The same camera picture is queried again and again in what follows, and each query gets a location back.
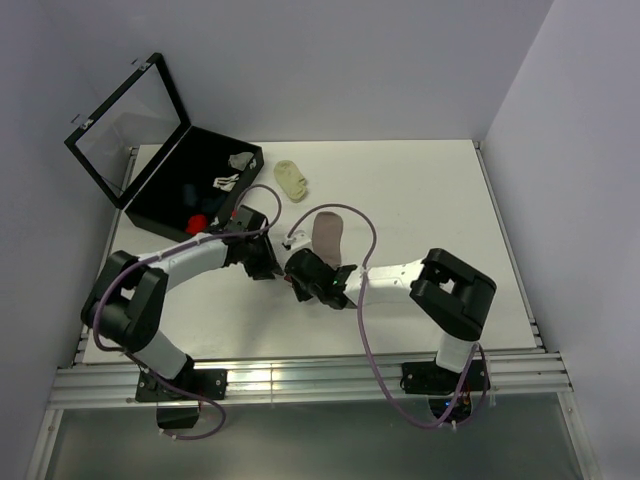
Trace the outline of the taupe sock red striped cuff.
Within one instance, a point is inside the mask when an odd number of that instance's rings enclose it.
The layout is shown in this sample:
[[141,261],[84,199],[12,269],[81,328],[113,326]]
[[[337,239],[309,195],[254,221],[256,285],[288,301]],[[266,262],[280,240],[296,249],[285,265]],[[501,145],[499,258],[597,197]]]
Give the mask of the taupe sock red striped cuff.
[[344,222],[340,215],[333,212],[318,213],[312,227],[312,250],[331,268],[342,265],[341,239]]

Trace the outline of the beige red reindeer sock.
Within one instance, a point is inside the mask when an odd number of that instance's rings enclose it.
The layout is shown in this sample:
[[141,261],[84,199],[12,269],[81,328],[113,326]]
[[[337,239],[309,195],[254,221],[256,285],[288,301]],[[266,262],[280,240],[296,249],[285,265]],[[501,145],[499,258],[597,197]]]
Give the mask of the beige red reindeer sock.
[[193,215],[189,218],[185,232],[191,236],[194,236],[204,231],[209,225],[208,219],[203,214]]

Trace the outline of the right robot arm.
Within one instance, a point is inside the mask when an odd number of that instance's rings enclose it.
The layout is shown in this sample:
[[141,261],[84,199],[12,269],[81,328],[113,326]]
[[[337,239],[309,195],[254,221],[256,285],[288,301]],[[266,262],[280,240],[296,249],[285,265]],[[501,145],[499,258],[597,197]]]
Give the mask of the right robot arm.
[[334,310],[354,308],[360,321],[366,305],[415,304],[442,331],[432,370],[435,383],[446,390],[466,379],[466,364],[497,292],[493,279],[441,248],[422,260],[371,268],[333,268],[304,248],[287,260],[284,272],[299,301],[315,298]]

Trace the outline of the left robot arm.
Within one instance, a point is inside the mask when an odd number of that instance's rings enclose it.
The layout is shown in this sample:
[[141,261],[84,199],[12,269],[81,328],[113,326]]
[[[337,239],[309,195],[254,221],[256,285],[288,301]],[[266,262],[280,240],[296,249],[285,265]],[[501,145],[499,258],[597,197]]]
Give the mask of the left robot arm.
[[128,354],[159,376],[159,388],[183,399],[200,387],[194,360],[160,330],[166,294],[203,273],[243,266],[253,280],[282,273],[268,236],[267,217],[241,206],[221,228],[212,227],[173,247],[142,256],[111,254],[81,310],[94,341]]

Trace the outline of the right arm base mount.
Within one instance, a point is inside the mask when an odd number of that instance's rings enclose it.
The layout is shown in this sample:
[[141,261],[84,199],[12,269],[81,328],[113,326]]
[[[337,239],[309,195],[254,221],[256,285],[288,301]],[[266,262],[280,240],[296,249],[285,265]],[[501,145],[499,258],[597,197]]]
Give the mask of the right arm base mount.
[[[453,398],[459,380],[459,374],[450,372],[431,362],[405,362],[401,364],[402,377],[400,387],[405,394],[426,395],[431,413],[441,417]],[[445,420],[453,425],[468,420],[474,413],[473,393],[486,395],[491,381],[480,360],[473,360],[464,380],[461,394],[454,408]]]

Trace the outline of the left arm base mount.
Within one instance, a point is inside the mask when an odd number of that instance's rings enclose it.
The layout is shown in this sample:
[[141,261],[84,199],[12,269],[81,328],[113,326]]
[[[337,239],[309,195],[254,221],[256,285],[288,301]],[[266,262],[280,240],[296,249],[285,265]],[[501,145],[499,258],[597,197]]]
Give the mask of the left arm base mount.
[[[226,369],[196,369],[171,383],[155,372],[141,371],[134,401],[156,405],[161,434],[174,440],[202,440],[220,432],[226,423],[227,413],[219,402],[226,396],[227,377]],[[193,433],[205,407],[215,409],[219,421],[209,431]]]

